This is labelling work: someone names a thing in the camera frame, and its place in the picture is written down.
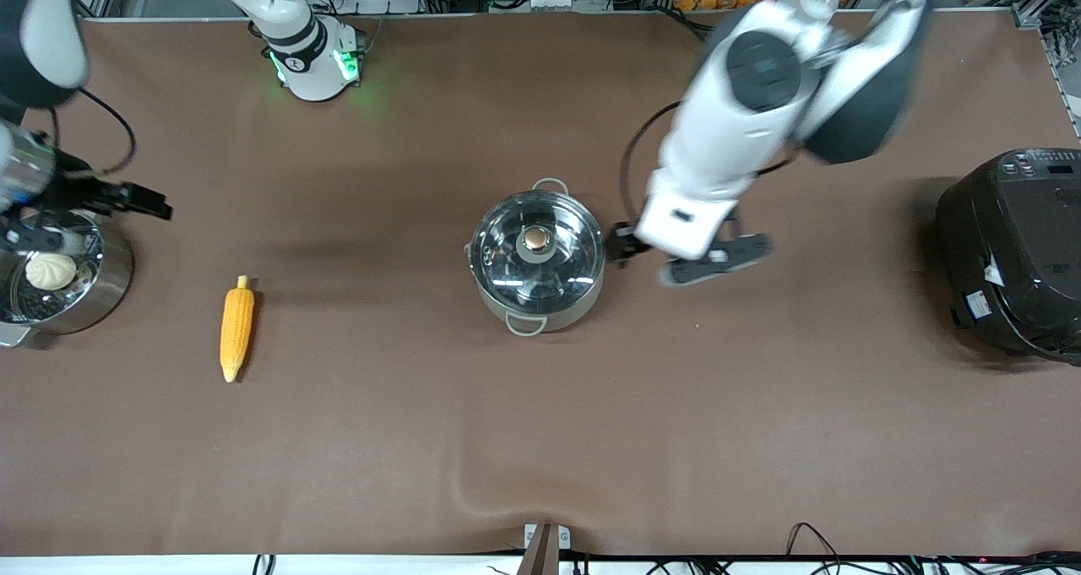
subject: yellow corn cob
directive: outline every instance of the yellow corn cob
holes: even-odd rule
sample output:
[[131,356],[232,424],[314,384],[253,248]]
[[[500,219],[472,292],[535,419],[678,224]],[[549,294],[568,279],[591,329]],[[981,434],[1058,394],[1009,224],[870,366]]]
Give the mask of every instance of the yellow corn cob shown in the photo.
[[248,290],[248,276],[240,276],[236,289],[225,295],[225,312],[222,315],[221,359],[225,383],[236,380],[244,363],[254,313],[255,295]]

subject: white sticker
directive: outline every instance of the white sticker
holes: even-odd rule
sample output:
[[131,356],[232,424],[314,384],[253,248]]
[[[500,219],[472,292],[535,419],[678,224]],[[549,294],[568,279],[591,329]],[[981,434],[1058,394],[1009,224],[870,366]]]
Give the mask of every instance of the white sticker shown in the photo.
[[987,297],[984,295],[984,291],[965,295],[964,300],[969,302],[969,311],[972,312],[974,320],[987,318],[993,313],[990,304],[987,302]]

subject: brown table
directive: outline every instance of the brown table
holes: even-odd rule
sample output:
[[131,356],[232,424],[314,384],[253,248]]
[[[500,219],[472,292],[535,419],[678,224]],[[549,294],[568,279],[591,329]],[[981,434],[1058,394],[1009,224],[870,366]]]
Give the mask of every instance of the brown table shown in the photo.
[[[176,217],[121,220],[137,270],[105,322],[0,353],[0,552],[472,552],[538,520],[610,553],[778,553],[800,520],[846,553],[1081,544],[1081,376],[952,330],[925,231],[989,157],[1077,145],[1007,13],[942,14],[881,155],[752,187],[763,264],[666,291],[641,256],[533,340],[483,307],[462,246],[544,175],[620,220],[618,157],[698,61],[682,26],[389,21],[325,105],[280,90],[236,22],[85,32],[91,90],[138,132],[125,178]],[[90,103],[61,117],[71,152],[123,151]],[[240,273],[259,317],[227,386]]]

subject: lid knob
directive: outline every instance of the lid knob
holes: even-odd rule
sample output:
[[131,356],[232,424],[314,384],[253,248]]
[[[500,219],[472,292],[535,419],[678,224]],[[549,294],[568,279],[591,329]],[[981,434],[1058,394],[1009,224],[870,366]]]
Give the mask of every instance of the lid knob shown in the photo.
[[529,248],[533,252],[543,251],[545,248],[548,248],[548,231],[543,226],[530,226],[529,229],[525,229],[525,236],[522,238],[522,241],[525,241],[525,248]]

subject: metal pot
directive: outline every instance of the metal pot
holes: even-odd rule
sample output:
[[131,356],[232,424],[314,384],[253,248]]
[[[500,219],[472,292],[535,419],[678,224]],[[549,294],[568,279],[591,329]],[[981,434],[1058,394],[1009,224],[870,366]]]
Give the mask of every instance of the metal pot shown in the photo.
[[[538,189],[559,186],[563,192]],[[544,178],[484,214],[466,246],[484,305],[518,336],[564,329],[597,302],[604,237],[562,179]]]
[[85,330],[128,292],[132,252],[119,232],[89,213],[46,214],[42,225],[63,233],[61,252],[76,260],[76,279],[58,291],[38,290],[25,276],[26,264],[38,253],[0,252],[0,347],[18,347],[38,332]]

